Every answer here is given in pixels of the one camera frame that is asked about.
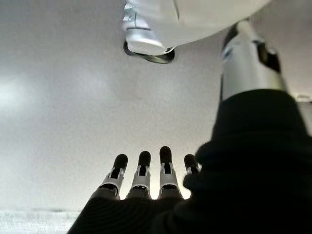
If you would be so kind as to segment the robot right hand dark palm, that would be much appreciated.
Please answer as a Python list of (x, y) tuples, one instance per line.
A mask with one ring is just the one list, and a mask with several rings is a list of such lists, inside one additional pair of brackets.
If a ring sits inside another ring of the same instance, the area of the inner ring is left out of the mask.
[(219, 105), (211, 140), (187, 175), (187, 200), (91, 198), (72, 234), (309, 234), (312, 138), (295, 100), (278, 90)]

